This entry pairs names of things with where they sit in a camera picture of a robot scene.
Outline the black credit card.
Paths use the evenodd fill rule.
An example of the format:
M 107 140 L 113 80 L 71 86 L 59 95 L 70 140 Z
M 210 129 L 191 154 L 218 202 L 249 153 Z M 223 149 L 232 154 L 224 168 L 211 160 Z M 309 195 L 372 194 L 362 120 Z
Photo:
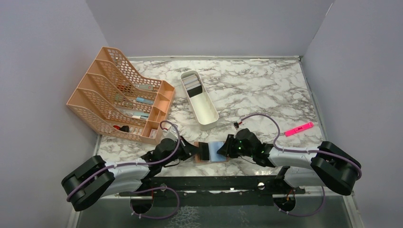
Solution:
M 206 142 L 199 142 L 199 160 L 201 161 L 210 161 L 210 150 L 209 145 Z

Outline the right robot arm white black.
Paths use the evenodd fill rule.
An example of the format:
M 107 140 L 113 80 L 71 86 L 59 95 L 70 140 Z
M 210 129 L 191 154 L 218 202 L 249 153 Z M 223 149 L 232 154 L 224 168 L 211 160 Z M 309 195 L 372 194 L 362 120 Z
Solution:
M 274 187 L 280 193 L 288 192 L 293 186 L 326 186 L 348 196 L 362 176 L 361 164 L 332 142 L 323 141 L 311 148 L 280 147 L 261 142 L 247 128 L 229 134 L 217 154 L 229 158 L 251 157 L 262 167 L 295 167 L 297 172 L 293 178 L 282 175 L 274 180 Z

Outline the brown leather card holder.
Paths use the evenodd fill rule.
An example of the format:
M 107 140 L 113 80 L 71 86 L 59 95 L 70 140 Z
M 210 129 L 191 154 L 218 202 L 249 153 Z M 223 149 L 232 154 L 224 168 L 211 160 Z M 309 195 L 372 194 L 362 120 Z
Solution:
M 195 163 L 224 163 L 228 162 L 229 158 L 224 157 L 222 155 L 217 154 L 217 150 L 223 146 L 223 141 L 210 141 L 208 142 L 209 150 L 210 150 L 210 161 L 201 161 L 199 160 L 199 154 L 195 155 L 194 161 Z M 193 145 L 199 147 L 199 142 L 194 142 Z

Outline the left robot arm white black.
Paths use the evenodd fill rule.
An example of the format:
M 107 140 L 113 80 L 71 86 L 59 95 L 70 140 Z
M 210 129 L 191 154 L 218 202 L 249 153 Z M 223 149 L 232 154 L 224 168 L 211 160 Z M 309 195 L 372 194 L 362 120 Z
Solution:
M 147 178 L 156 176 L 169 163 L 185 161 L 201 151 L 182 137 L 165 138 L 153 150 L 130 162 L 107 163 L 100 155 L 92 156 L 68 174 L 61 185 L 75 211 L 83 211 L 104 196 L 130 191 L 144 195 L 149 190 Z

